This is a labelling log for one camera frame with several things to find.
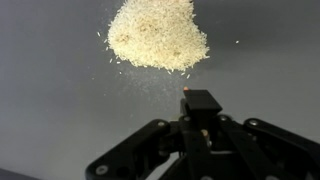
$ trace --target gray background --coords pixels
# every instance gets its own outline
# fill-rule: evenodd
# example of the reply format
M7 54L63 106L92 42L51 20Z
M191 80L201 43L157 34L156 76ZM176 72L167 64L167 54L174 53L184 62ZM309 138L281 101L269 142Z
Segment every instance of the gray background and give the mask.
M145 123L174 118L183 86L208 89L238 122L258 117L320 142L319 0L195 0L212 58L190 79L109 63L106 25L121 4L0 1L0 168L84 179Z

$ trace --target rice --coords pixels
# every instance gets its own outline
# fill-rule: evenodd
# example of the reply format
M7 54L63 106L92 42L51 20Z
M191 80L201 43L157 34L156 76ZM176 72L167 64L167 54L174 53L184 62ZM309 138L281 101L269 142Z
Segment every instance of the rice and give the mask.
M189 0L128 0L111 22L109 48L134 66L185 71L206 53Z

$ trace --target gray backdrop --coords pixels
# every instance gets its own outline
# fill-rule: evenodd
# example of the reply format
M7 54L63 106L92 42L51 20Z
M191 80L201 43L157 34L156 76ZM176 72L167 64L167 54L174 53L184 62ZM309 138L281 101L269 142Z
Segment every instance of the gray backdrop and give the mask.
M238 122L258 117L320 142L319 0L195 0L212 50L190 79L109 63L106 25L121 4L0 1L0 168L84 179L145 123L175 117L184 86L208 89Z

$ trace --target pile of rice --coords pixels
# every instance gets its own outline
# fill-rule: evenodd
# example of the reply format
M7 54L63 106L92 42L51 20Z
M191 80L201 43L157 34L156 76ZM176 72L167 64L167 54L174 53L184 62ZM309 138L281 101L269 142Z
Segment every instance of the pile of rice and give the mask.
M127 0L110 24L110 49L134 66L185 71L206 53L189 0Z

